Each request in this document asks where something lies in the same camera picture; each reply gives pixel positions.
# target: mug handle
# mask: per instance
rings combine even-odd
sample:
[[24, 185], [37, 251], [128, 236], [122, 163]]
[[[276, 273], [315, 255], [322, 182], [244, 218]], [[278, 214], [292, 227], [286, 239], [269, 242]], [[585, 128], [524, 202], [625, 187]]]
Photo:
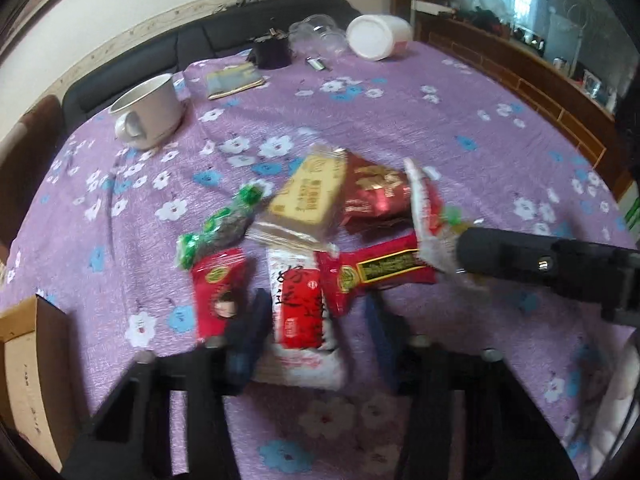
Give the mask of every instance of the mug handle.
[[124, 112], [116, 120], [116, 137], [123, 142], [135, 142], [146, 139], [146, 131], [140, 123], [140, 117], [133, 110]]

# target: book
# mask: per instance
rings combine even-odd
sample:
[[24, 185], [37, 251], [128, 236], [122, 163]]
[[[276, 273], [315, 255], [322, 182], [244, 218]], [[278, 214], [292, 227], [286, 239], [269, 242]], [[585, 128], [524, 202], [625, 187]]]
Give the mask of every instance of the book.
[[252, 63], [242, 63], [207, 74], [207, 97], [218, 99], [264, 83], [265, 79]]

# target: cardboard box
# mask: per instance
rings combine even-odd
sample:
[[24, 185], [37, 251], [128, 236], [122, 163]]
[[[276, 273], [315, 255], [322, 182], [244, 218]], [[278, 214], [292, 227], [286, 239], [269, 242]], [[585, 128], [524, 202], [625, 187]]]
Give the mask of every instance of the cardboard box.
[[0, 416], [57, 471], [79, 433], [68, 319], [39, 296], [0, 315]]

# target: white mug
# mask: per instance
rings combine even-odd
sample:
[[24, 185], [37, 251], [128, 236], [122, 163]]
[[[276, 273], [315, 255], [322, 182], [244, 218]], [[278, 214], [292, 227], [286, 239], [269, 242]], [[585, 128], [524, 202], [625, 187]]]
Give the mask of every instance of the white mug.
[[174, 133], [183, 111], [171, 74], [140, 83], [109, 108], [111, 115], [118, 116], [116, 136], [137, 150], [148, 150]]

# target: table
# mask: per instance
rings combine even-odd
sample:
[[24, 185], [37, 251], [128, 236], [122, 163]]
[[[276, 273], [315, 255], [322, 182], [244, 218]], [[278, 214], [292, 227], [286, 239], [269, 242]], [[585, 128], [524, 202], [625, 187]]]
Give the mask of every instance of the table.
[[[242, 183], [278, 189], [312, 142], [395, 167], [411, 156], [432, 168], [447, 203], [485, 226], [633, 247], [606, 186], [559, 132], [429, 46], [414, 43], [400, 60], [345, 56], [331, 72], [300, 60], [268, 72], [264, 86], [208, 101], [206, 74], [242, 59], [204, 60], [174, 76], [186, 115], [157, 150], [123, 146], [106, 110], [80, 126], [12, 245], [0, 307], [38, 291], [70, 315], [92, 412], [136, 348], [167, 355], [194, 344], [191, 279], [173, 263], [178, 234], [197, 230]], [[363, 245], [344, 233], [336, 243]], [[268, 288], [264, 248], [242, 247], [257, 261], [251, 287]], [[600, 322], [597, 306], [514, 284], [484, 296], [405, 285], [385, 297], [449, 349], [500, 349], [588, 478], [588, 446], [575, 433], [593, 416], [628, 329]], [[408, 405], [378, 377], [360, 301], [339, 321], [353, 361], [343, 391], [253, 383], [225, 401], [243, 478], [392, 477]], [[174, 409], [176, 471], [183, 434]]]

